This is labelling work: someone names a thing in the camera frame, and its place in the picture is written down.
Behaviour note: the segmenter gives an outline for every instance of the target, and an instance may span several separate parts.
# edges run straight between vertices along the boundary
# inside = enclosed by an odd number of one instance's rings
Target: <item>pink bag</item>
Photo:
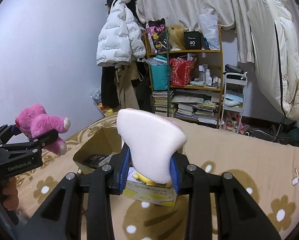
[[[187,86],[191,81],[191,72],[197,62],[181,58],[171,58],[171,84],[172,86]]]

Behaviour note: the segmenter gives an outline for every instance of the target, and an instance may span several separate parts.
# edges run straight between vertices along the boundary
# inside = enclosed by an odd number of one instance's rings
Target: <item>white puffer jacket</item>
[[[146,49],[142,41],[141,28],[133,13],[126,6],[131,0],[114,0],[102,28],[97,47],[97,65],[129,65],[131,61],[144,57]]]

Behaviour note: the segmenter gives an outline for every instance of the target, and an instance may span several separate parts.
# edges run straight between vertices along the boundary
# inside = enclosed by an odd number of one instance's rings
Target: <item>plush toy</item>
[[[48,115],[44,106],[40,104],[25,108],[16,117],[15,123],[20,131],[28,138],[34,138],[52,129],[57,130],[58,133],[66,133],[70,127],[70,120],[68,118]],[[67,152],[66,143],[60,137],[58,137],[56,142],[43,149],[58,155],[64,155]]]
[[[156,182],[152,181],[151,179],[146,178],[145,176],[143,176],[139,172],[134,173],[133,178],[141,180],[147,186],[158,186],[158,187],[171,187],[172,186],[171,181],[167,182],[166,184],[156,183]]]

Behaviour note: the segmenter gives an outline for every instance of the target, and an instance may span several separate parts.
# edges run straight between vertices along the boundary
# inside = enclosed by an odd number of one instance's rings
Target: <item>pink stuffed bear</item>
[[[34,138],[52,129],[57,130],[58,133],[66,133],[70,127],[68,118],[50,116],[46,114],[44,106],[40,104],[24,109],[16,117],[15,123],[28,138]],[[44,149],[58,155],[64,155],[67,152],[66,143],[60,137]]]

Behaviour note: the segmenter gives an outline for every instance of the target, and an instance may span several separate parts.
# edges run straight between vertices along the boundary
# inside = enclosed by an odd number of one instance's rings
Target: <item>yellow plush toy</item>
[[[171,187],[171,182],[168,182],[166,184],[160,184],[152,181],[151,179],[148,179],[144,177],[142,174],[139,172],[136,172],[133,174],[134,179],[140,179],[142,182],[144,182],[148,186],[159,186],[159,187]]]
[[[133,174],[133,178],[134,179],[140,179],[142,182],[144,182],[146,185],[148,186],[156,186],[158,183],[144,177],[142,174],[140,174],[139,172],[136,172]]]

